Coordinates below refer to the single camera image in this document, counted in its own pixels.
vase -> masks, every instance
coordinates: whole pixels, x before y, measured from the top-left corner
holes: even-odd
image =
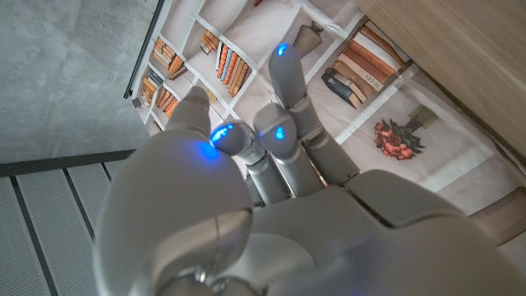
[[[298,51],[300,58],[308,55],[323,42],[320,36],[322,31],[323,27],[315,21],[312,21],[310,26],[302,25],[299,28],[293,47]]]
[[[419,105],[414,111],[409,114],[411,118],[404,127],[410,128],[411,131],[415,132],[420,127],[426,128],[432,125],[438,116],[424,105]]]

stack of books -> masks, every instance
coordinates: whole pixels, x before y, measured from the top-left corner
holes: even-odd
[[[219,46],[219,38],[215,37],[210,31],[205,30],[201,38],[201,49],[208,54],[210,51],[217,50]]]
[[[142,80],[142,84],[141,98],[146,106],[150,107],[154,93],[163,84],[163,80],[154,70],[150,69],[148,75]]]
[[[217,77],[226,85],[229,94],[234,97],[245,82],[248,64],[220,41],[217,58],[215,59],[215,70],[217,71]]]
[[[157,106],[157,108],[162,109],[163,112],[166,113],[166,116],[170,118],[170,116],[172,116],[173,111],[175,110],[175,107],[177,107],[178,104],[179,101],[175,98],[175,96],[172,95],[166,89],[163,89],[155,105]]]
[[[183,66],[181,57],[167,45],[161,38],[155,41],[154,58],[168,71],[169,80],[181,76],[187,69]]]
[[[335,63],[321,76],[337,96],[358,108],[384,87],[388,78],[407,64],[393,47],[366,24]]]

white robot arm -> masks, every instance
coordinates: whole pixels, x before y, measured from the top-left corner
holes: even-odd
[[[255,131],[230,122],[210,139],[195,87],[123,165],[95,233],[101,295],[524,294],[459,210],[391,173],[359,172],[317,120],[292,46],[275,50],[270,74],[283,107],[258,112]],[[264,208],[252,211],[231,155]]]

wooden panel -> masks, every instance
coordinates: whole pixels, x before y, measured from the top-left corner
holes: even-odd
[[[353,0],[420,67],[526,155],[526,6]]]

gray wall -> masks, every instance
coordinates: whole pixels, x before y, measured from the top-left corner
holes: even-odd
[[[0,2],[0,163],[135,149],[122,98],[155,0]]]

